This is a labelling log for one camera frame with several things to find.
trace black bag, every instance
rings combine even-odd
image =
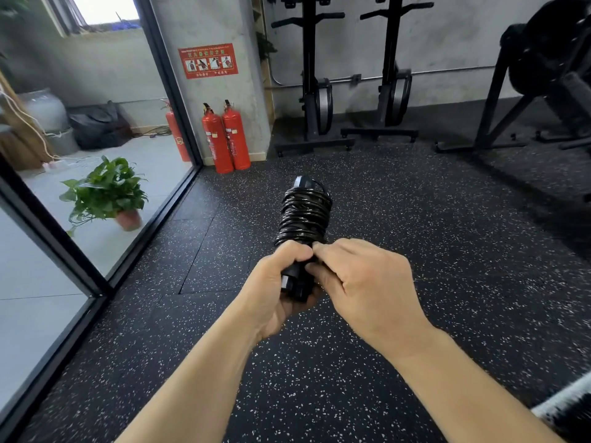
[[[103,106],[70,109],[70,126],[83,150],[117,148],[134,137],[129,123],[112,101]]]

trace person's left hand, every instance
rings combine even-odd
[[[248,314],[258,341],[281,331],[285,320],[292,314],[316,305],[321,289],[315,286],[306,303],[294,302],[281,294],[281,271],[294,261],[312,258],[312,248],[295,241],[277,247],[275,253],[260,260],[244,283],[234,303]]]

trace forearm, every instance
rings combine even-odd
[[[220,442],[256,334],[232,304],[117,443]]]
[[[442,331],[422,353],[386,357],[450,443],[562,442]]]

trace large white pot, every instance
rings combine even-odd
[[[49,88],[18,95],[25,104],[26,112],[35,118],[47,133],[59,133],[70,128],[66,108]]]

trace red sign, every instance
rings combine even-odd
[[[232,44],[179,49],[187,79],[238,74]]]

